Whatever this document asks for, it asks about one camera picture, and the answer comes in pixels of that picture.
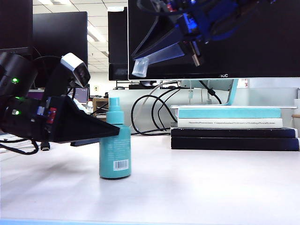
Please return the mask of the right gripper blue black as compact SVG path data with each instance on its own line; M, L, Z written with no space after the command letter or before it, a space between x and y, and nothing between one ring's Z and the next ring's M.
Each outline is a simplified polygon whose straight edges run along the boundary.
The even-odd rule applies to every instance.
M185 0L179 16L131 14L131 58L149 64L184 56L183 41L220 41L237 30L236 0Z

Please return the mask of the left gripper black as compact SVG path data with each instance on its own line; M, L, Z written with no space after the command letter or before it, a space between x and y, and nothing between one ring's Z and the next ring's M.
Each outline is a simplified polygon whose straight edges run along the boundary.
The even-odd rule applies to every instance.
M39 142L70 143L72 147L116 136L120 128L87 115L66 95L46 101L26 97L25 137Z

